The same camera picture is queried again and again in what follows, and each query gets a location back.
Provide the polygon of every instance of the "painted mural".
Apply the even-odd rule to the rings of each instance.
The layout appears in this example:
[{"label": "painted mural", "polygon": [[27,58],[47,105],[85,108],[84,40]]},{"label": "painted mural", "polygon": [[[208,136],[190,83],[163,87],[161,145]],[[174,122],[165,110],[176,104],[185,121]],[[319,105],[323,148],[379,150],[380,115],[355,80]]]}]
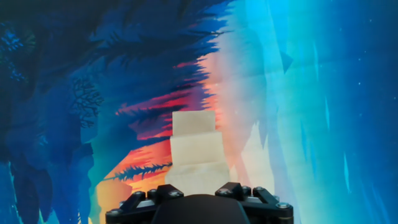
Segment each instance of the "painted mural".
[{"label": "painted mural", "polygon": [[398,223],[397,11],[0,0],[0,223],[104,224],[164,184],[171,114],[196,110],[216,111],[236,181],[263,183],[295,223]]}]

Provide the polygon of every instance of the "screw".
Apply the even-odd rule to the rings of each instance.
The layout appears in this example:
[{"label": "screw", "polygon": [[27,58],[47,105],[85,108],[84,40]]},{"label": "screw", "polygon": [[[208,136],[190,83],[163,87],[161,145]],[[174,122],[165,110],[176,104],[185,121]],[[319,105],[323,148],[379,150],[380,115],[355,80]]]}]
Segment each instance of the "screw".
[{"label": "screw", "polygon": [[280,201],[280,198],[279,198],[278,195],[274,195],[274,198],[275,198],[278,202]]},{"label": "screw", "polygon": [[172,190],[172,191],[169,192],[169,195],[172,196],[172,197],[178,197],[181,194],[182,194],[182,192],[179,191],[179,190]]},{"label": "screw", "polygon": [[276,204],[276,207],[286,209],[286,208],[289,208],[290,205],[289,205],[289,203],[286,203],[286,202],[279,202],[278,204]]},{"label": "screw", "polygon": [[111,216],[117,216],[117,215],[120,215],[122,212],[123,211],[120,208],[115,208],[115,209],[112,209],[112,210],[106,212],[106,214],[111,215]]},{"label": "screw", "polygon": [[218,192],[220,195],[229,195],[229,194],[232,193],[229,189],[218,189],[217,192]]}]

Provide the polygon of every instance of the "black plastic part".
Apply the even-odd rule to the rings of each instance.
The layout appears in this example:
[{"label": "black plastic part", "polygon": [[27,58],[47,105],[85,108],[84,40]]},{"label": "black plastic part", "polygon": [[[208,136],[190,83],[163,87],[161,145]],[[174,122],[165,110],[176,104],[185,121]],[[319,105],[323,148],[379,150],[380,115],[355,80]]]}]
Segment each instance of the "black plastic part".
[{"label": "black plastic part", "polygon": [[242,189],[243,189],[244,196],[247,196],[247,197],[251,196],[251,187],[243,186]]},{"label": "black plastic part", "polygon": [[147,198],[151,199],[153,201],[156,201],[156,197],[157,197],[157,191],[156,189],[152,189],[152,190],[148,190],[147,192]]},{"label": "black plastic part", "polygon": [[242,206],[233,198],[190,195],[164,202],[152,224],[250,224]]},{"label": "black plastic part", "polygon": [[242,186],[240,183],[228,182],[228,183],[224,184],[224,186],[220,187],[220,189],[228,189],[232,193],[228,194],[228,195],[223,195],[223,194],[220,194],[218,191],[216,191],[215,192],[216,196],[229,197],[229,198],[233,198],[238,201],[244,200],[244,193],[243,193],[243,189],[242,189]]},{"label": "black plastic part", "polygon": [[293,217],[293,207],[278,208],[275,204],[240,202],[247,215],[291,218]]},{"label": "black plastic part", "polygon": [[276,205],[278,200],[268,192],[265,188],[259,187],[261,190],[258,190],[257,187],[253,189],[253,196],[258,197],[262,203],[268,203]]},{"label": "black plastic part", "polygon": [[[179,191],[181,194],[178,196],[171,196],[169,193],[172,191]],[[180,197],[184,197],[184,193],[182,193],[179,189],[176,189],[171,184],[161,185],[157,187],[157,195],[154,200],[156,205],[160,205],[163,201],[172,200]]]},{"label": "black plastic part", "polygon": [[241,184],[228,182],[219,196],[184,194],[172,185],[148,192],[155,205],[137,208],[146,194],[132,194],[116,212],[106,214],[107,224],[294,224],[293,207],[279,208],[266,189],[255,188],[253,196],[262,203],[245,202],[251,194]]},{"label": "black plastic part", "polygon": [[118,216],[111,216],[107,215],[106,216],[106,223],[107,224],[135,224],[135,223],[141,223],[146,220],[151,220],[157,210],[157,205],[153,206],[148,206],[148,207],[142,207],[142,208],[136,208],[131,212],[127,213],[122,213]]},{"label": "black plastic part", "polygon": [[140,202],[146,199],[145,192],[134,192],[123,204],[120,209],[123,212],[130,212],[133,208],[136,208]]}]

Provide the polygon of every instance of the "blue foliage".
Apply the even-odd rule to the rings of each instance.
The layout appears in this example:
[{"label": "blue foliage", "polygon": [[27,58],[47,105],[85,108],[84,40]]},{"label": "blue foliage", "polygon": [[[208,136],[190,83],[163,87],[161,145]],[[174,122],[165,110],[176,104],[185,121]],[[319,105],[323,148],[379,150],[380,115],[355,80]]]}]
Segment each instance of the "blue foliage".
[{"label": "blue foliage", "polygon": [[[161,133],[172,112],[187,106],[154,106],[195,90],[198,102],[192,108],[201,110],[203,99],[211,96],[201,84],[208,74],[198,63],[217,51],[216,43],[209,41],[224,33],[218,30],[225,21],[216,18],[224,14],[228,1],[158,2],[164,8],[146,1],[123,8],[122,2],[47,2],[45,9],[40,1],[27,3],[37,12],[10,3],[16,12],[0,15],[0,89],[8,96],[0,102],[1,119],[10,122],[0,146],[11,163],[16,207],[24,224],[36,224],[40,214],[46,222],[55,217],[51,213],[59,224],[87,224],[91,208],[98,206],[91,204],[90,190],[104,175],[130,150],[169,138],[138,140],[129,125],[136,123],[140,129],[148,121],[153,133]],[[102,76],[84,72],[99,64]],[[10,80],[25,84],[11,86]],[[21,93],[23,98],[16,97]],[[122,104],[138,103],[148,106],[115,115]],[[97,124],[100,116],[109,118],[106,125]],[[82,142],[82,128],[98,135]],[[109,147],[95,151],[93,143],[100,139]],[[109,159],[97,164],[94,152]],[[132,167],[118,177],[144,176],[167,166],[171,163]],[[95,176],[89,178],[89,171]],[[6,192],[13,194],[12,188]],[[0,208],[12,203],[0,201]],[[18,219],[16,212],[7,217],[12,224]]]}]

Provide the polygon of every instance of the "pine tree silhouette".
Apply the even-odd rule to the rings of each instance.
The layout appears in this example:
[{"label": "pine tree silhouette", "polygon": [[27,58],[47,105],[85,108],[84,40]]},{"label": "pine tree silhouette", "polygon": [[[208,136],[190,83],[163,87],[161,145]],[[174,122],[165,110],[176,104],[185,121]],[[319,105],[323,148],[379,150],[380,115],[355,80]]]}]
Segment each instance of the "pine tree silhouette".
[{"label": "pine tree silhouette", "polygon": [[141,179],[143,180],[145,174],[155,173],[158,170],[162,170],[165,167],[171,167],[172,165],[173,163],[169,162],[162,165],[152,164],[152,167],[130,166],[128,168],[125,168],[122,172],[115,173],[114,177],[106,178],[104,180],[119,179],[120,181],[127,181],[127,180],[132,180],[137,175],[141,175]]}]

